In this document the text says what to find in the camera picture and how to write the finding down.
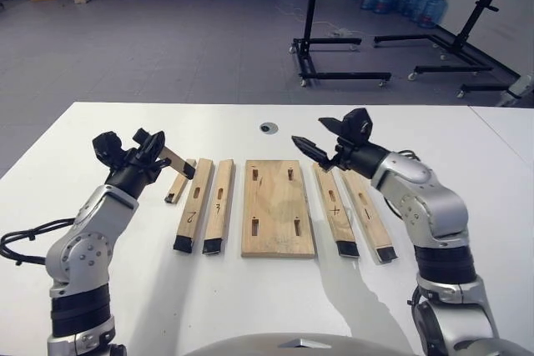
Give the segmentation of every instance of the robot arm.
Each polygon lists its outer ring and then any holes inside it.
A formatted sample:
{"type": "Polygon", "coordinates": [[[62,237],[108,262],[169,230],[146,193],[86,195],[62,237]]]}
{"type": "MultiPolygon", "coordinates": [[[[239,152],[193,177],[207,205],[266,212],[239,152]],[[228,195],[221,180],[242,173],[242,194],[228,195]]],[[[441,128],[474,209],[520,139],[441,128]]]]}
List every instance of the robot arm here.
{"type": "Polygon", "coordinates": [[[115,335],[109,307],[108,266],[118,236],[138,207],[137,198],[171,163],[191,179],[194,168],[164,147],[163,132],[149,135],[140,129],[133,139],[139,148],[121,149],[114,133],[93,140],[97,158],[110,167],[104,185],[82,206],[71,229],[49,250],[45,259],[53,278],[52,335],[49,356],[125,355],[123,345],[110,344],[115,335]]]}
{"type": "Polygon", "coordinates": [[[426,354],[461,354],[477,340],[498,338],[484,283],[475,272],[461,198],[425,164],[370,143],[372,122],[364,108],[342,122],[320,121],[338,135],[332,159],[306,138],[293,137],[295,145],[325,170],[351,169],[369,178],[406,225],[419,266],[409,303],[426,354]]]}

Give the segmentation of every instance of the rectangular slot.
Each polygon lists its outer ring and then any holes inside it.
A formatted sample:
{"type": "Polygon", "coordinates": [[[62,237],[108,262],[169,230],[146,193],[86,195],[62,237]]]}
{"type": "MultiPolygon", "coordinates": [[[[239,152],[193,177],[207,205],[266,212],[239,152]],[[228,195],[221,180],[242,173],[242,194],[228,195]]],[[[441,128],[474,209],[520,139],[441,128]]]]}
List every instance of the rectangular slot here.
{"type": "Polygon", "coordinates": [[[252,236],[257,237],[259,231],[259,220],[257,218],[252,219],[252,236]]]}
{"type": "Polygon", "coordinates": [[[300,236],[300,220],[299,219],[295,220],[295,235],[297,237],[300,236]]]}

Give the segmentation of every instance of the power cord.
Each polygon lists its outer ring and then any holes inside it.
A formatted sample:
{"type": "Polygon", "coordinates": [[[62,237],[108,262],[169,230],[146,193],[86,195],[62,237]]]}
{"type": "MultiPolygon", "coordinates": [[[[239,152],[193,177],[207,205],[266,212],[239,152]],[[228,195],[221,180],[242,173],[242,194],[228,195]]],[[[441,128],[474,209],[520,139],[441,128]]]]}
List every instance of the power cord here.
{"type": "MultiPolygon", "coordinates": [[[[410,158],[412,160],[417,160],[418,162],[421,161],[421,159],[416,155],[416,153],[413,150],[410,150],[410,149],[401,150],[401,151],[398,152],[398,154],[401,154],[405,158],[410,158]]],[[[388,209],[391,210],[391,212],[395,216],[397,216],[398,218],[402,219],[401,214],[395,208],[395,206],[393,206],[393,204],[391,204],[391,202],[389,200],[387,200],[386,198],[384,198],[384,200],[385,200],[385,205],[388,207],[388,209]]]]}
{"type": "MultiPolygon", "coordinates": [[[[299,23],[304,23],[305,22],[304,10],[302,8],[296,8],[292,4],[288,6],[293,9],[293,12],[286,12],[280,6],[275,6],[275,9],[285,16],[293,17],[295,21],[299,23]]],[[[313,21],[312,22],[312,25],[319,25],[319,24],[328,25],[329,27],[333,29],[333,31],[330,31],[327,34],[331,38],[348,38],[348,37],[354,36],[357,33],[362,34],[367,37],[376,37],[376,36],[381,35],[381,33],[366,33],[365,31],[349,30],[347,28],[340,28],[337,25],[331,23],[330,21],[313,21]]]]}
{"type": "Polygon", "coordinates": [[[41,256],[27,256],[25,254],[20,254],[12,251],[8,248],[9,243],[17,242],[23,239],[29,239],[34,241],[37,235],[42,233],[49,233],[50,231],[55,231],[56,229],[65,228],[73,225],[74,218],[64,218],[61,220],[55,220],[50,223],[40,225],[36,228],[27,229],[24,231],[14,231],[12,233],[6,233],[2,238],[0,238],[0,256],[4,258],[9,258],[15,260],[15,264],[20,266],[22,263],[31,263],[31,264],[41,264],[44,265],[45,258],[41,256]]]}

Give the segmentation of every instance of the concrete floor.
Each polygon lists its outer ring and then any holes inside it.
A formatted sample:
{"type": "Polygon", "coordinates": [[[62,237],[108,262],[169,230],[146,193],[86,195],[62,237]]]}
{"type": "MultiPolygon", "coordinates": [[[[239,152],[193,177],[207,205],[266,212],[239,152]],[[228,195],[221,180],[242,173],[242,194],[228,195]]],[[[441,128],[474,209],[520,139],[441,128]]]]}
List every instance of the concrete floor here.
{"type": "Polygon", "coordinates": [[[413,33],[397,15],[363,12],[350,0],[318,0],[312,35],[348,28],[359,51],[322,48],[325,71],[386,71],[377,81],[323,81],[300,87],[290,41],[303,32],[306,0],[6,1],[0,11],[0,177],[74,101],[141,103],[471,104],[462,83],[513,81],[506,74],[427,74],[440,64],[429,43],[371,46],[375,34],[413,33]]]}

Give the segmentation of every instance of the wooden stick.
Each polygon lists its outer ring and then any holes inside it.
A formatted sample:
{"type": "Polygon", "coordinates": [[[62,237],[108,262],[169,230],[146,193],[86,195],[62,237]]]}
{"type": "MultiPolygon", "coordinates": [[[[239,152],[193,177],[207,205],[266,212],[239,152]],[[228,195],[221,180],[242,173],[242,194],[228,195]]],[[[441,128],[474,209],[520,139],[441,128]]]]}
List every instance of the wooden stick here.
{"type": "MultiPolygon", "coordinates": [[[[186,160],[186,163],[193,167],[196,166],[197,164],[196,160],[193,160],[192,158],[188,158],[186,160]]],[[[164,201],[166,203],[176,204],[178,200],[180,199],[180,196],[182,196],[182,192],[184,191],[185,184],[187,182],[188,182],[188,179],[184,175],[178,173],[178,175],[176,176],[176,179],[171,185],[169,191],[167,192],[167,196],[165,196],[164,201]]]]}
{"type": "Polygon", "coordinates": [[[159,158],[168,158],[170,160],[170,167],[179,173],[185,173],[189,178],[193,177],[194,171],[189,168],[187,162],[183,160],[178,154],[164,146],[159,154],[159,158]]]}
{"type": "Polygon", "coordinates": [[[354,171],[343,171],[341,177],[349,191],[367,243],[380,263],[389,263],[397,258],[397,255],[391,244],[390,235],[385,230],[380,215],[367,193],[363,179],[354,171]]]}
{"type": "Polygon", "coordinates": [[[341,202],[340,193],[337,185],[335,185],[334,175],[331,171],[326,173],[317,163],[314,163],[313,169],[319,183],[325,214],[337,244],[337,250],[340,256],[357,258],[359,256],[358,247],[345,207],[341,202]]]}
{"type": "Polygon", "coordinates": [[[208,227],[204,236],[202,253],[219,253],[224,238],[228,214],[230,182],[234,170],[234,160],[224,160],[217,168],[214,196],[209,207],[208,227]]]}
{"type": "Polygon", "coordinates": [[[199,160],[199,166],[194,175],[189,196],[185,203],[184,213],[180,219],[178,232],[176,233],[176,240],[174,241],[174,250],[191,253],[193,251],[193,243],[198,232],[197,226],[202,213],[206,189],[209,184],[209,176],[211,174],[211,166],[213,162],[206,158],[199,160]]]}

